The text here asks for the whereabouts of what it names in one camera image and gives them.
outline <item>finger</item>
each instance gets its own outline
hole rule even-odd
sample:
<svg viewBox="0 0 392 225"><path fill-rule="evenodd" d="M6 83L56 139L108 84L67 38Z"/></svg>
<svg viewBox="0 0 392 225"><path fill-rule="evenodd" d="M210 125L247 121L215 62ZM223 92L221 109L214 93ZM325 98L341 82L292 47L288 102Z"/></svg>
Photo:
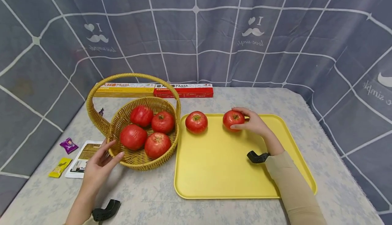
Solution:
<svg viewBox="0 0 392 225"><path fill-rule="evenodd" d="M121 159L124 157L124 152L119 153L118 155L116 155L111 161L109 161L108 164L106 164L106 166L104 166L103 168L105 168L107 171L112 171L113 168L121 161Z"/></svg>
<svg viewBox="0 0 392 225"><path fill-rule="evenodd" d="M111 160L112 160L111 157L106 158L105 160L102 161L101 166L106 166Z"/></svg>
<svg viewBox="0 0 392 225"><path fill-rule="evenodd" d="M245 114L246 116L250 116L253 113L253 111L251 111L251 110L249 110L247 108L242 108L242 107L233 107L231 109L234 110L234 111L240 111L243 114Z"/></svg>
<svg viewBox="0 0 392 225"><path fill-rule="evenodd" d="M230 126L231 129L243 130L247 128L247 124L235 124Z"/></svg>
<svg viewBox="0 0 392 225"><path fill-rule="evenodd" d="M109 143L106 143L104 146L101 145L101 147L98 149L98 151L96 151L96 153L93 155L93 157L91 157L90 160L93 160L95 163L97 163L104 155L106 155L108 149L115 144L116 140L113 140Z"/></svg>
<svg viewBox="0 0 392 225"><path fill-rule="evenodd" d="M107 139L107 138L105 138L105 140L103 140L103 142L102 142L102 144L101 144L100 148L102 148L103 146L105 146L107 142L108 142L108 139Z"/></svg>
<svg viewBox="0 0 392 225"><path fill-rule="evenodd" d="M105 154L100 158L100 163L103 163L109 156L109 151L106 151Z"/></svg>

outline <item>yellow snack packet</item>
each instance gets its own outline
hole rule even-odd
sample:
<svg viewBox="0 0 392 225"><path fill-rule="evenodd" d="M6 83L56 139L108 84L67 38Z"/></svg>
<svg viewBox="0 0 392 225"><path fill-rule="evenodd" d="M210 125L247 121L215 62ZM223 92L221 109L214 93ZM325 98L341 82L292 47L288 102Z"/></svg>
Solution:
<svg viewBox="0 0 392 225"><path fill-rule="evenodd" d="M71 163L72 159L69 158L61 158L59 164L56 166L56 168L49 173L49 177L54 177L54 178L59 178L61 176L61 173L67 168L69 163Z"/></svg>

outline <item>beige sleeve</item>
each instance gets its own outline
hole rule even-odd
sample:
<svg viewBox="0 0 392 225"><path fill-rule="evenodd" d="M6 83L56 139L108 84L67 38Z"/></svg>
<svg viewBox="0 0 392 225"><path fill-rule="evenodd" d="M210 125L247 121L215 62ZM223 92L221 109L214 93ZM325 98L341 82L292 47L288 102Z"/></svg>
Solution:
<svg viewBox="0 0 392 225"><path fill-rule="evenodd" d="M265 164L278 186L291 225L327 224L312 190L286 151L269 156Z"/></svg>
<svg viewBox="0 0 392 225"><path fill-rule="evenodd" d="M94 221L93 215L91 215L91 217L87 221L85 221L82 225L98 225L98 224L99 222Z"/></svg>

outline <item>person's left hand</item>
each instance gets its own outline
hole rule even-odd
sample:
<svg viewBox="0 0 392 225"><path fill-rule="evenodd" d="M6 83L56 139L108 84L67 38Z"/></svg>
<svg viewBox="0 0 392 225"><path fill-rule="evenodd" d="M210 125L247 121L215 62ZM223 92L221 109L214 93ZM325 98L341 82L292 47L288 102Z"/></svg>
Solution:
<svg viewBox="0 0 392 225"><path fill-rule="evenodd" d="M115 144L116 140L107 143L105 139L99 150L96 151L93 157L87 161L80 191L85 190L88 192L93 192L93 194L98 193L99 189L105 183L113 168L124 157L124 152L121 152L114 158L111 158L108 153L108 149Z"/></svg>

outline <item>gray fabric backdrop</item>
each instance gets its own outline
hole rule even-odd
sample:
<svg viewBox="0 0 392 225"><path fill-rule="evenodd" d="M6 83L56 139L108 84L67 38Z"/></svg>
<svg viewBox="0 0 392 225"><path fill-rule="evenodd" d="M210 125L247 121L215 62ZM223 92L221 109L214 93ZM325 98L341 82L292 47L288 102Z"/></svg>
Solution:
<svg viewBox="0 0 392 225"><path fill-rule="evenodd" d="M92 86L133 71L301 94L391 224L391 2L1 0L0 213Z"/></svg>

